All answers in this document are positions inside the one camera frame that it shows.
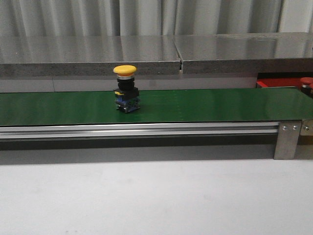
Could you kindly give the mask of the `aluminium conveyor side rail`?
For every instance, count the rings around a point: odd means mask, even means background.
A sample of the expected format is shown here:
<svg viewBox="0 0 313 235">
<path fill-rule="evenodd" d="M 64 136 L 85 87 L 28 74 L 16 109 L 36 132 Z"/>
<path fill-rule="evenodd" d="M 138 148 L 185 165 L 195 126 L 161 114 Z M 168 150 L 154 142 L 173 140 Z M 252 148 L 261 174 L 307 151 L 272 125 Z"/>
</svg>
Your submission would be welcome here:
<svg viewBox="0 0 313 235">
<path fill-rule="evenodd" d="M 137 123 L 58 126 L 10 126 L 0 128 L 2 140 L 149 137 L 277 133 L 278 122 Z"/>
</svg>

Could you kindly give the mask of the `left grey stone slab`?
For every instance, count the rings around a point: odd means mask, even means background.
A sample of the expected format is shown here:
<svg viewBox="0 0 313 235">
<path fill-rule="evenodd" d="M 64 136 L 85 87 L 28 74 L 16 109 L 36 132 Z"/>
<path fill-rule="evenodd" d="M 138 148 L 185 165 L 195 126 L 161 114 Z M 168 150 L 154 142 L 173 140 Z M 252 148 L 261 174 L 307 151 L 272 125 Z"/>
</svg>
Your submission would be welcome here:
<svg viewBox="0 0 313 235">
<path fill-rule="evenodd" d="M 173 39 L 167 36 L 1 37 L 1 76 L 113 75 L 134 65 L 139 75 L 172 75 L 180 70 Z"/>
</svg>

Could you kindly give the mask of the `red mushroom push button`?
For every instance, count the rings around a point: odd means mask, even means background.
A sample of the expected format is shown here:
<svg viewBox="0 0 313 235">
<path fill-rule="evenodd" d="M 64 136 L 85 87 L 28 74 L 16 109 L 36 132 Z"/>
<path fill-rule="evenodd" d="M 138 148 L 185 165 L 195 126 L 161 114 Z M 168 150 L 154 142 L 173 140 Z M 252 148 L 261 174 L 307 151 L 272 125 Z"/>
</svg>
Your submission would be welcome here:
<svg viewBox="0 0 313 235">
<path fill-rule="evenodd" d="M 302 77 L 300 79 L 301 87 L 300 90 L 302 93 L 306 95 L 311 94 L 311 85 L 313 84 L 313 78 L 312 77 Z"/>
</svg>

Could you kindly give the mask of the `grey pleated curtain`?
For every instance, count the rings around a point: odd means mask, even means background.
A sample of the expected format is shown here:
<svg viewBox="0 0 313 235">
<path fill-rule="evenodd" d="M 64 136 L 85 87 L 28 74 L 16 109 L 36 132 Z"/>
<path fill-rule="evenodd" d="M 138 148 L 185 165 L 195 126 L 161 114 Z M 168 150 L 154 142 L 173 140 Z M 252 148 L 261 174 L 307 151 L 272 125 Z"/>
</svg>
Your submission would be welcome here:
<svg viewBox="0 0 313 235">
<path fill-rule="evenodd" d="M 310 0 L 3 0 L 1 36 L 312 32 Z"/>
</svg>

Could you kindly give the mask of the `red plastic tray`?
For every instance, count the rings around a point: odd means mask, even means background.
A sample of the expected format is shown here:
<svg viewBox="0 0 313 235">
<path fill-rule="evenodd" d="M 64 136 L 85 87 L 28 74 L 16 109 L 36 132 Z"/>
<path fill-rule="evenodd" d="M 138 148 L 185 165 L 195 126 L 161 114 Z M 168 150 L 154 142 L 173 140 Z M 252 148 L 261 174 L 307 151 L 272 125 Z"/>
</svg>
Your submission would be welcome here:
<svg viewBox="0 0 313 235">
<path fill-rule="evenodd" d="M 258 88 L 291 87 L 300 90 L 302 77 L 313 77 L 312 72 L 270 72 L 259 73 Z"/>
</svg>

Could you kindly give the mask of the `right grey stone slab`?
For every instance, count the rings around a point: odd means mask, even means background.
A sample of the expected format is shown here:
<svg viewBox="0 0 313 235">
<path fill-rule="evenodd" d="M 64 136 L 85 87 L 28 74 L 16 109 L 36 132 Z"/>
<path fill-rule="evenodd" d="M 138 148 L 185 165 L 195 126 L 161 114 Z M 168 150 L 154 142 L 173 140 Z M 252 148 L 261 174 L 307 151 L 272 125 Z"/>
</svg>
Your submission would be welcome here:
<svg viewBox="0 0 313 235">
<path fill-rule="evenodd" d="M 184 74 L 312 72 L 313 36 L 304 32 L 174 37 Z"/>
</svg>

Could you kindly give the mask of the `green conveyor belt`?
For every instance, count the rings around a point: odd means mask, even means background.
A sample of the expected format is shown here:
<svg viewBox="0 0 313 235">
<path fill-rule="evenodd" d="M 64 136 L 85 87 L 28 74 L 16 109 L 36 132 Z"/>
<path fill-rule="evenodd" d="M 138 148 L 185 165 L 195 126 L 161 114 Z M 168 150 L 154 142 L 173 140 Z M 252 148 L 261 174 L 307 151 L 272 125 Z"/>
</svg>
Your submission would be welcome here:
<svg viewBox="0 0 313 235">
<path fill-rule="evenodd" d="M 292 88 L 141 91 L 125 114 L 109 91 L 2 93 L 1 126 L 311 119 L 313 100 Z"/>
</svg>

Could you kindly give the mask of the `grey stone slab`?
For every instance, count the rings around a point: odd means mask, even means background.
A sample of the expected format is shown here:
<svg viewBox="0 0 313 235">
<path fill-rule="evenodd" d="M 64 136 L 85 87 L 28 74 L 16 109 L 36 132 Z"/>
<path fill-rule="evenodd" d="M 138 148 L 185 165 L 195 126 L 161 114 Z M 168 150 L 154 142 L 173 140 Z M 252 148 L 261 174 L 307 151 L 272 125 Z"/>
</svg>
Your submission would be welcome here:
<svg viewBox="0 0 313 235">
<path fill-rule="evenodd" d="M 134 65 L 139 75 L 172 75 L 180 70 L 173 39 L 167 36 L 1 37 L 1 76 L 113 75 Z"/>
<path fill-rule="evenodd" d="M 304 32 L 174 37 L 184 74 L 312 72 L 313 36 Z"/>
</svg>

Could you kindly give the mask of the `steel conveyor end bracket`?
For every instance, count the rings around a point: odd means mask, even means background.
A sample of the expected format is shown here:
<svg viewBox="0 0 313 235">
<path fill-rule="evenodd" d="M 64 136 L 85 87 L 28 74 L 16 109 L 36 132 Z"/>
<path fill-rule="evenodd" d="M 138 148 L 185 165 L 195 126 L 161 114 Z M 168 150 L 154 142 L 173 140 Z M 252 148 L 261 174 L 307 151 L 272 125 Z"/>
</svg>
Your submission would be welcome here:
<svg viewBox="0 0 313 235">
<path fill-rule="evenodd" d="M 313 136 L 313 119 L 306 119 L 301 124 L 301 136 Z"/>
</svg>

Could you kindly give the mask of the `steel conveyor support bracket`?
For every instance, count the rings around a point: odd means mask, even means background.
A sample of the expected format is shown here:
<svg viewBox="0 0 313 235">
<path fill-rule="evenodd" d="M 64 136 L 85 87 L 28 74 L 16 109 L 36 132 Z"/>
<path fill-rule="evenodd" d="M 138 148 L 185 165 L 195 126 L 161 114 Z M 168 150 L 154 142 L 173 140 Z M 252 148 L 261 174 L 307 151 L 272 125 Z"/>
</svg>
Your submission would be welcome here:
<svg viewBox="0 0 313 235">
<path fill-rule="evenodd" d="M 288 121 L 279 123 L 276 148 L 274 152 L 275 160 L 294 159 L 300 130 L 300 121 Z"/>
</svg>

